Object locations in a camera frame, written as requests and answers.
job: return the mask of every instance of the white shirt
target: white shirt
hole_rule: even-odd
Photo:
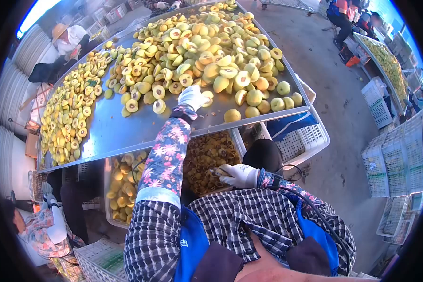
[[[56,43],[58,45],[58,56],[65,55],[75,49],[80,40],[82,40],[83,37],[87,34],[85,29],[79,25],[68,27],[67,32],[69,42],[65,42],[64,40],[59,38],[56,40]]]

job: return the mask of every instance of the dark pants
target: dark pants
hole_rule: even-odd
[[[98,182],[81,180],[62,184],[61,169],[47,175],[47,182],[52,186],[55,198],[63,204],[64,216],[72,233],[88,244],[88,231],[82,204],[99,196]]]
[[[269,139],[258,139],[248,149],[243,156],[243,165],[252,166],[253,168],[262,167],[267,172],[277,173],[282,168],[282,153],[276,143]],[[188,206],[192,201],[198,199],[194,192],[185,188],[180,194],[180,202]]]
[[[340,32],[335,38],[335,41],[337,43],[343,44],[343,41],[348,37],[348,35],[350,35],[352,31],[351,22],[348,20],[346,15],[342,13],[340,13],[339,16],[327,13],[327,18],[331,21],[331,23],[340,28]]]

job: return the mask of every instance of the straw hat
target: straw hat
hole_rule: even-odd
[[[64,25],[62,23],[57,23],[55,27],[52,29],[52,44],[62,35],[62,33],[67,30],[69,25]]]

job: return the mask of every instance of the glove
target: glove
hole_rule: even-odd
[[[180,6],[181,6],[181,2],[180,1],[175,1],[174,3],[172,3],[172,5],[171,5],[171,10],[177,10],[178,8],[180,8]]]
[[[58,200],[55,198],[55,196],[53,194],[45,195],[45,199],[47,201],[47,204],[49,204],[49,207],[52,207],[53,204],[57,204],[58,205]]]
[[[49,183],[43,182],[42,183],[42,192],[44,192],[44,195],[52,194],[53,188]]]
[[[209,98],[202,95],[199,85],[188,86],[179,95],[179,105],[187,104],[197,111],[203,104],[208,102]]]
[[[228,165],[223,164],[219,167],[231,176],[220,176],[219,180],[223,183],[234,186],[238,189],[257,187],[257,178],[260,169],[248,165]]]
[[[169,3],[167,3],[167,2],[157,2],[157,4],[155,4],[155,8],[161,9],[161,10],[166,10],[167,8],[169,8]]]

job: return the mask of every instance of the floral sleeve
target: floral sleeve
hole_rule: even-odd
[[[273,185],[273,183],[274,183],[273,173],[266,172],[266,171],[263,170],[261,172],[261,177],[259,178],[259,187],[270,187],[270,186]],[[312,204],[315,205],[315,206],[320,205],[320,204],[323,204],[323,201],[322,200],[320,200],[319,198],[313,196],[312,194],[310,194],[306,190],[303,190],[301,187],[299,187],[298,185],[296,185],[294,183],[291,183],[291,182],[288,182],[288,181],[282,179],[279,182],[279,186],[280,187],[289,188],[289,189],[292,189],[295,192],[300,193],[303,197],[309,199],[312,202]],[[291,193],[291,192],[285,191],[283,189],[277,189],[277,192],[279,192],[281,194]],[[303,203],[303,210],[305,212],[308,212],[311,209],[312,208],[308,204]]]
[[[180,110],[191,120],[197,114],[186,105],[179,105]],[[169,202],[180,208],[180,191],[183,178],[183,160],[189,142],[191,126],[181,118],[169,118],[155,139],[155,145],[146,161],[138,185],[136,202],[154,200]]]

